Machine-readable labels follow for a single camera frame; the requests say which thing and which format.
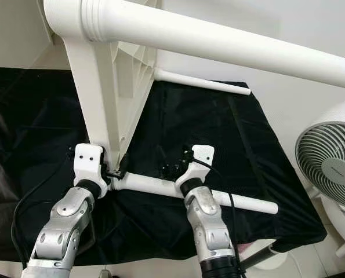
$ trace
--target floor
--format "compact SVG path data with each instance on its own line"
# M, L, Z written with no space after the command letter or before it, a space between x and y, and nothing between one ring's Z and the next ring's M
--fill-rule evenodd
M54 42L55 45L48 49L45 55L35 63L34 68L69 69L62 42L56 37L54 37ZM307 187L307 181L302 178L302 175L299 176L304 186ZM345 257L340 259L335 256L335 251L342 245L343 239L331 225L320 200L315 199L313 203L328 231L326 239L317 244L292 250L290 252L292 255L288 255L286 261L277 269L259 270L250 268L247 271L248 278L322 278L345 271ZM299 273L296 264L299 264L301 273ZM160 277L161 273L163 273L164 278L201 277L196 257L185 261L148 259L119 265L76 266L73 268L70 277L97 277L104 268L110 269L114 275L122 278ZM20 273L21 266L19 263L0 261L0 274L8 277L20 277Z

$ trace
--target black wire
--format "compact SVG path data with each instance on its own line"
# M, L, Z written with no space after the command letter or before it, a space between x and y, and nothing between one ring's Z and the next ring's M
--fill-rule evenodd
M11 224L11 240L12 243L14 244L14 247L17 251L17 254L19 256L19 259L21 261L21 264L23 266L23 269L27 267L27 261L29 258L28 251L24 245L25 243L25 238L23 233L21 232L21 227L19 225L18 221L18 216L20 215L20 209L24 202L33 194L35 193L41 186L43 186L49 179L51 179L60 169L61 167L65 164L67 158L65 157L60 163L57 164L57 167L52 171L52 173L46 177L44 180L42 180L38 185L30 189L18 202L18 204L15 207L14 210L14 215L13 215L13 222Z
M43 201L34 201L31 202L28 206L24 208L21 212L19 212L19 215L17 216L17 220L19 222L19 218L26 213L28 210L30 210L32 207L38 206L39 204L53 204L56 203L57 201L55 200L43 200Z
M210 164L207 164L203 161L200 161L196 158L192 158L193 162L197 162L200 165L203 165L205 167L207 167L208 169L212 170L213 172L215 172L215 174L217 176L220 177L220 179L222 180L223 184L225 187L227 187L227 182L226 179L224 178L223 175L221 175L221 173L214 167L212 167ZM232 219L233 219L233 232L232 232L232 242L233 242L233 248L234 248L234 254L235 254L235 260L237 262L237 268L241 273L241 276L243 278L246 278L246 274L245 274L245 270L242 269L242 265L241 265L241 260L239 259L239 250L238 250L238 245L237 245L237 235L235 233L235 206L234 206L234 200L233 197L231 196L231 193L228 193L229 195L229 199L230 199L230 203L231 203L231 215L232 215Z

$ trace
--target white plastic pipe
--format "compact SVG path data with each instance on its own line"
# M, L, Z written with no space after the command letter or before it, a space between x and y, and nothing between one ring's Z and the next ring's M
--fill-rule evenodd
M181 75L181 74L174 74L172 72L164 71L160 68L154 69L154 79L156 81L168 81L172 83L218 90L222 92L244 94L246 96L251 94L251 90L248 88L224 84L224 83L215 82L215 81L209 81L209 80L190 77L190 76Z
M176 190L175 183L165 181L159 178L146 177L144 175L126 173L121 180L114 180L114 190L129 189L140 192L153 193L158 195L183 198L180 191ZM222 206L231 206L228 193L221 191L212 191L213 198ZM259 211L262 213L278 213L278 205L273 202L244 197L236 194L231 195L234 200L234 206L239 209Z
M62 37L125 41L345 87L345 58L124 0L46 0Z

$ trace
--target white wall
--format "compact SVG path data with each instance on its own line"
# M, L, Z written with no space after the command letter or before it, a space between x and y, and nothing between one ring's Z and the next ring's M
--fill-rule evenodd
M163 9L345 57L345 0L164 0ZM342 88L176 53L159 51L158 64L180 74L247 82L294 166L300 132L345 100Z
M49 45L37 0L0 0L0 67L31 67Z

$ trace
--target metal rod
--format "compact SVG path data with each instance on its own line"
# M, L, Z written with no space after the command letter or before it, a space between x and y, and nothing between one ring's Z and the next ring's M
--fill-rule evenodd
M242 261L242 267L244 269L250 268L251 266L257 265L259 262L265 261L266 259L271 258L272 256L275 256L277 253L272 252L270 250L270 246L265 247L264 249L261 249L260 251L254 253L247 259Z
M191 76L174 74L172 72L164 71L160 68L154 69L154 79L156 81L168 81L172 83L184 84L189 86L195 86L200 88L218 90L222 92L244 94L246 96L251 94L251 90L244 87L229 85L225 83L205 80L201 78L195 78Z
M114 190L129 189L175 198L183 198L181 192L176 190L174 182L161 180L159 178L146 177L144 175L126 173L122 180L114 180L112 186ZM231 206L228 193L213 190L212 195L218 204L222 206ZM262 213L269 214L276 214L278 212L278 205L276 203L236 194L232 194L231 196L233 197L236 208L260 211Z

